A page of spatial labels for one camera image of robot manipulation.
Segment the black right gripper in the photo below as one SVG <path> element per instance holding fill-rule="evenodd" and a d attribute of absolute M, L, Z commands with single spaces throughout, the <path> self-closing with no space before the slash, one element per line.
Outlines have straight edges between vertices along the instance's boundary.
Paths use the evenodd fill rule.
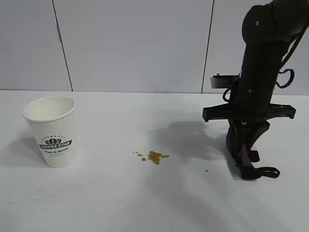
<path fill-rule="evenodd" d="M 208 122 L 210 120 L 231 120 L 231 154 L 242 155 L 245 148 L 251 162 L 259 162 L 260 157 L 257 150 L 252 146 L 259 137 L 269 130 L 270 124 L 266 121 L 278 117 L 293 119 L 296 109 L 290 105 L 271 103 L 272 90 L 249 89 L 239 84 L 237 87 L 229 88 L 230 98 L 223 99 L 225 104 L 203 108 L 202 117 Z M 248 126 L 249 132 L 244 139 L 244 126 L 242 122 L 254 122 Z"/>

